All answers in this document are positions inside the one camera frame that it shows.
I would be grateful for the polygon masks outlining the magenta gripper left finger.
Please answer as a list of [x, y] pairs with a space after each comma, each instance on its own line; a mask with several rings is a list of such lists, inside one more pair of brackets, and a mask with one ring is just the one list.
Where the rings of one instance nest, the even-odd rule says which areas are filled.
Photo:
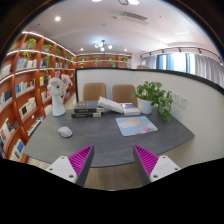
[[94, 146], [89, 145], [78, 152], [67, 156], [60, 156], [47, 171], [83, 187], [94, 156]]

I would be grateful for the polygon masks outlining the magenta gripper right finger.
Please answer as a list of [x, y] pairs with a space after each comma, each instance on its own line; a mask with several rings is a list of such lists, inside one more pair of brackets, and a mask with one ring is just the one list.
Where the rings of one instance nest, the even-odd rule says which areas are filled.
[[180, 170], [180, 167], [166, 155], [157, 156], [137, 145], [133, 146], [133, 156], [143, 185]]

